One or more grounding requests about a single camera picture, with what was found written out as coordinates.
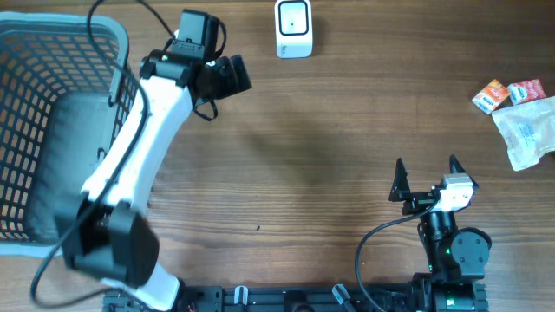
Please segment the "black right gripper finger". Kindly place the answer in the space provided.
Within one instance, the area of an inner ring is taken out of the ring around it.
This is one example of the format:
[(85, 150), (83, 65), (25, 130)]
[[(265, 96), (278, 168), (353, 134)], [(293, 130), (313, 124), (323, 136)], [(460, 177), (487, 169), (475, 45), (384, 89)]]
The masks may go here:
[(407, 201), (411, 197), (408, 182), (408, 172), (403, 164), (402, 158), (398, 158), (395, 163), (395, 176), (391, 191), (388, 196), (390, 202)]
[(466, 173), (466, 170), (463, 168), (454, 154), (451, 154), (449, 157), (449, 170), (452, 174)]

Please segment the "orange small carton box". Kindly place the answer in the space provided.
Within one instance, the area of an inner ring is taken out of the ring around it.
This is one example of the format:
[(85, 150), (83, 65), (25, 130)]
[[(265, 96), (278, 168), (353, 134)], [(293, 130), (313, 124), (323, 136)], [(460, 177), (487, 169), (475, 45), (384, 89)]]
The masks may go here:
[(483, 113), (491, 114), (509, 97), (509, 94), (507, 87), (493, 79), (471, 99), (471, 102)]

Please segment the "white resealable pouch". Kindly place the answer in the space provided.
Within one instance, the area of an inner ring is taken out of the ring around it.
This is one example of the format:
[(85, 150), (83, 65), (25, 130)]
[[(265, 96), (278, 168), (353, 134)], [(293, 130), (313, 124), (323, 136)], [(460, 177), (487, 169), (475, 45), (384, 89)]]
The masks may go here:
[(554, 152), (554, 97), (502, 108), (492, 117), (515, 172), (537, 165)]

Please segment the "red snack packet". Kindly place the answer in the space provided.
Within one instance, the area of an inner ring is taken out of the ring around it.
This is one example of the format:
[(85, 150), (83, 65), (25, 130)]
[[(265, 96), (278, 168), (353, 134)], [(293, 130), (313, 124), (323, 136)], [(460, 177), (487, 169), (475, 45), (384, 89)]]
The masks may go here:
[(515, 82), (507, 87), (513, 105), (544, 99), (545, 91), (539, 79)]

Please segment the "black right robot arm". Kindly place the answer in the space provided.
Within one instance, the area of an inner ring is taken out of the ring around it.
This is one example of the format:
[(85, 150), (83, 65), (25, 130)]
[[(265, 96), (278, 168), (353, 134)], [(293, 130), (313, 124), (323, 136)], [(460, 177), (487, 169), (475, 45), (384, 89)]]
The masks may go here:
[(473, 227), (459, 228), (455, 214), (471, 205), (479, 185), (455, 156), (449, 173), (427, 192), (413, 192), (401, 159), (388, 200), (402, 203), (402, 215), (417, 218), (417, 232), (428, 260), (428, 272), (416, 273), (407, 287), (408, 311), (486, 310), (484, 288), (492, 239)]

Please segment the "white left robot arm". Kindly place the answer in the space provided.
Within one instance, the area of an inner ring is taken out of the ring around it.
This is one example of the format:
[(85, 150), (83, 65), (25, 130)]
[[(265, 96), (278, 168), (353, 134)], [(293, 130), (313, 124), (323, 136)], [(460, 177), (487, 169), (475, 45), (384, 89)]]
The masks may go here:
[(146, 221), (153, 180), (181, 125), (203, 104), (251, 88), (240, 55), (222, 54), (217, 17), (183, 10), (166, 47), (140, 65), (133, 107), (79, 195), (57, 206), (58, 248), (66, 265), (121, 290), (154, 311), (185, 310), (184, 283), (158, 261), (160, 241)]

